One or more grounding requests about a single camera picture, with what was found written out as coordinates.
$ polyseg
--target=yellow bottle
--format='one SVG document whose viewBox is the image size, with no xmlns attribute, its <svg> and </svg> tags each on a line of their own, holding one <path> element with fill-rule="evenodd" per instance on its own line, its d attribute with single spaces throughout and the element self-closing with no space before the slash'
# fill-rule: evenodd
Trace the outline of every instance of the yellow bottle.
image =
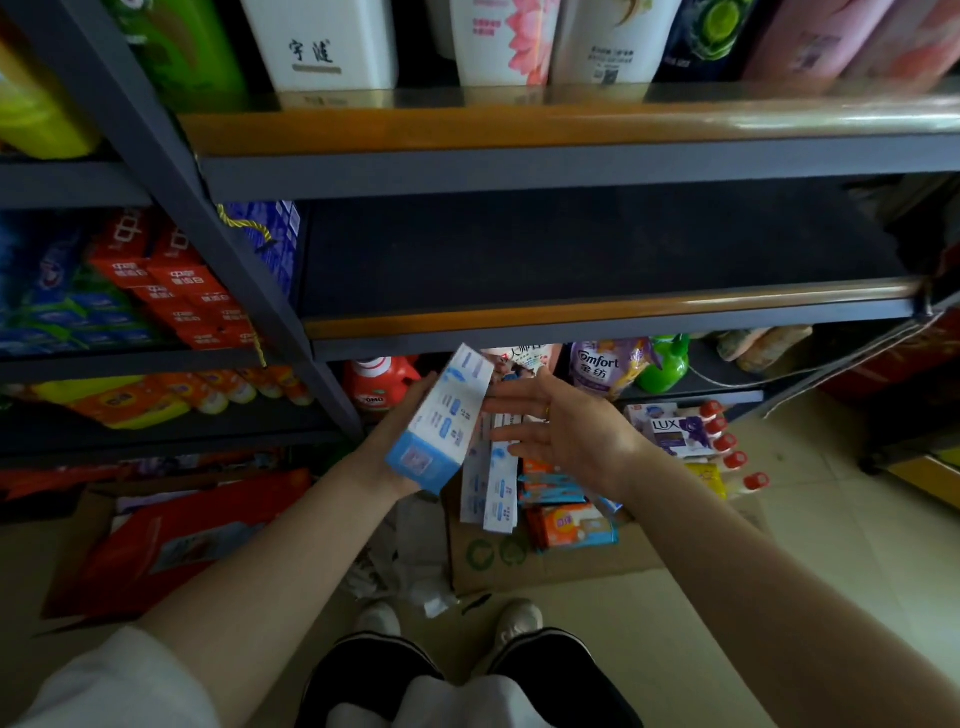
<svg viewBox="0 0 960 728">
<path fill-rule="evenodd" d="M 102 137 L 0 15 L 0 140 L 37 159 L 85 157 Z"/>
</svg>

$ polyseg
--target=finger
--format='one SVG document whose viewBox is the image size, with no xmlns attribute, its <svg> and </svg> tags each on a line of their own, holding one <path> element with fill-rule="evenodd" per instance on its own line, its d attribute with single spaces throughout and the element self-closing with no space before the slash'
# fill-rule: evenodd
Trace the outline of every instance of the finger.
<svg viewBox="0 0 960 728">
<path fill-rule="evenodd" d="M 539 400 L 514 400 L 502 397 L 493 397 L 484 400 L 483 411 L 495 415 L 530 415 L 538 420 L 545 420 L 549 405 Z"/>
<path fill-rule="evenodd" d="M 491 430 L 491 442 L 511 443 L 518 440 L 522 443 L 543 443 L 549 445 L 550 425 L 546 423 L 523 423 L 522 425 L 504 425 Z"/>
<path fill-rule="evenodd" d="M 510 445 L 508 450 L 510 454 L 515 457 L 522 457 L 526 460 L 539 460 L 541 463 L 547 463 L 549 465 L 553 465 L 557 460 L 553 448 L 549 445 L 541 445 L 540 443 L 517 443 L 516 445 Z"/>
<path fill-rule="evenodd" d="M 491 387 L 487 395 L 488 397 L 514 398 L 518 400 L 544 399 L 542 389 L 537 385 L 535 379 L 511 379 L 510 381 L 501 381 Z"/>
</svg>

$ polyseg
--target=blue and white box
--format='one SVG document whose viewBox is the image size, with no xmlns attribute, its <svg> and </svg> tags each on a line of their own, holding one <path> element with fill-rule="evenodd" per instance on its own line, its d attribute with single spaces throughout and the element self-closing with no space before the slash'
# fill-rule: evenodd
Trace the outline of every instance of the blue and white box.
<svg viewBox="0 0 960 728">
<path fill-rule="evenodd" d="M 492 376 L 493 364 L 462 345 L 387 454 L 387 464 L 439 494 L 467 458 Z"/>
</svg>

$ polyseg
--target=stacked boxes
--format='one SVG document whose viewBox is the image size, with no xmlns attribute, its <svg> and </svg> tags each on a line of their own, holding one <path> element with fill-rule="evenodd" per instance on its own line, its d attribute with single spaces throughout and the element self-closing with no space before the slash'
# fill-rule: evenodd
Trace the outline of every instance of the stacked boxes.
<svg viewBox="0 0 960 728">
<path fill-rule="evenodd" d="M 294 261 L 297 257 L 297 237 L 300 235 L 300 213 L 294 203 L 230 203 L 225 206 L 227 215 L 235 221 L 248 220 L 262 225 L 273 238 L 267 241 L 256 228 L 243 228 L 253 250 L 267 264 L 274 279 L 283 291 L 290 295 L 293 286 Z"/>
<path fill-rule="evenodd" d="M 90 263 L 135 295 L 193 349 L 249 347 L 246 312 L 186 236 L 154 208 L 125 209 L 91 247 Z"/>
</svg>

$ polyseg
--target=red detergent bottle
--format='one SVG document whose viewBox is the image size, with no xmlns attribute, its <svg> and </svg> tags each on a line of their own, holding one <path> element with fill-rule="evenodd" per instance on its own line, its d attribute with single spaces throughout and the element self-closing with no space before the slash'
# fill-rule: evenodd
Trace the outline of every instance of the red detergent bottle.
<svg viewBox="0 0 960 728">
<path fill-rule="evenodd" d="M 357 409 L 389 412 L 407 394 L 408 381 L 420 379 L 417 370 L 403 356 L 351 361 L 344 372 L 344 389 Z"/>
</svg>

